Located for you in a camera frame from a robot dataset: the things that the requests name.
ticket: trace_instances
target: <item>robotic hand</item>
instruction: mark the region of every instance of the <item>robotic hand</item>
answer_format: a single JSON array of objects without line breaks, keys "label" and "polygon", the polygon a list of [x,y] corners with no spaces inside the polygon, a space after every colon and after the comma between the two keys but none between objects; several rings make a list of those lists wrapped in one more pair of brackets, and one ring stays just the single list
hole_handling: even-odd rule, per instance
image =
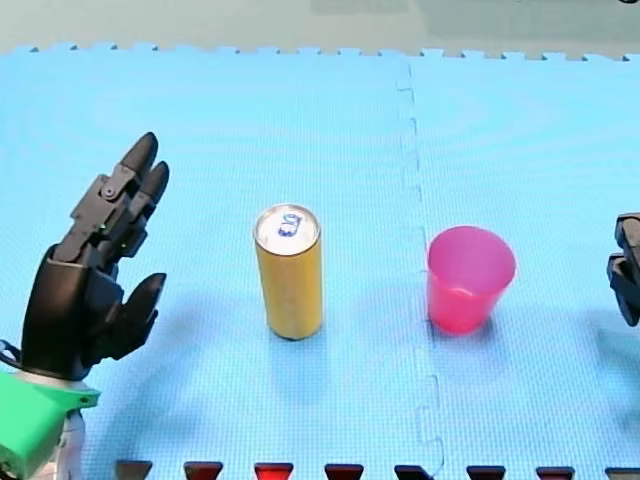
[{"label": "robotic hand", "polygon": [[[61,451],[77,453],[84,438],[80,408],[97,403],[98,393],[81,381],[102,359],[119,360],[149,336],[166,275],[148,276],[126,302],[117,277],[120,259],[133,258],[144,242],[169,181],[166,163],[153,166],[157,150],[147,133],[111,176],[96,178],[73,210],[69,232],[42,258],[21,348],[0,341],[0,361],[18,371],[0,372],[0,479],[81,478],[78,459]],[[42,473],[46,461],[57,464],[50,475]]]},{"label": "robotic hand", "polygon": [[620,215],[615,237],[622,253],[609,257],[609,285],[615,292],[620,313],[635,327],[640,320],[640,213]]}]

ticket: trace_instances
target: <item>can lid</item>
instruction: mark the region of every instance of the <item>can lid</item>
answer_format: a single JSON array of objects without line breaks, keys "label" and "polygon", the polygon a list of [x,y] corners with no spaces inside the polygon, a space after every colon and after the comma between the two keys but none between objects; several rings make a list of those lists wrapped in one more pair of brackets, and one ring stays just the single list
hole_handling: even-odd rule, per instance
[{"label": "can lid", "polygon": [[311,248],[320,235],[315,216],[299,205],[274,205],[256,222],[258,244],[275,255],[297,255]]}]

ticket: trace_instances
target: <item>pink plastic cup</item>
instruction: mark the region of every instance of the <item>pink plastic cup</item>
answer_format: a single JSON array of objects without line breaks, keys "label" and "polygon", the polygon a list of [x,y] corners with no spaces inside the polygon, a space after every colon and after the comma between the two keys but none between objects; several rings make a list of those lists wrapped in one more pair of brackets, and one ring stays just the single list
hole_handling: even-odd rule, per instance
[{"label": "pink plastic cup", "polygon": [[440,233],[427,256],[427,311],[440,330],[463,335],[482,327],[516,272],[496,234],[460,226]]}]

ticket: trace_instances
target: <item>green robot part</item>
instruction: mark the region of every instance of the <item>green robot part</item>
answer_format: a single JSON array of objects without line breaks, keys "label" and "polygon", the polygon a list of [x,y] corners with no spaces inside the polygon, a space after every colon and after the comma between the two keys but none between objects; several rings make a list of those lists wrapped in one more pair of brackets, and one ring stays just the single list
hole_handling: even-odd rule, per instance
[{"label": "green robot part", "polygon": [[25,382],[0,372],[0,471],[28,479],[55,450],[67,415],[98,404],[100,392]]}]

